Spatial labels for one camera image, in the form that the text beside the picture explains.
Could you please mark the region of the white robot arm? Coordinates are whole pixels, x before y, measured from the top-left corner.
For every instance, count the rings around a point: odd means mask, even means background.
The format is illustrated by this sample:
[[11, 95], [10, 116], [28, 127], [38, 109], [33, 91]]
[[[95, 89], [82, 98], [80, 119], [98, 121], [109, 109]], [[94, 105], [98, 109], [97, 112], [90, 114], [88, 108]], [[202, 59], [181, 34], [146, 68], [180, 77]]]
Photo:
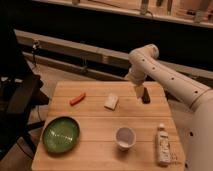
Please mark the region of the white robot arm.
[[213, 88], [160, 64], [158, 56], [154, 44], [132, 50], [126, 77], [140, 86], [150, 76], [194, 112], [185, 171], [213, 171]]

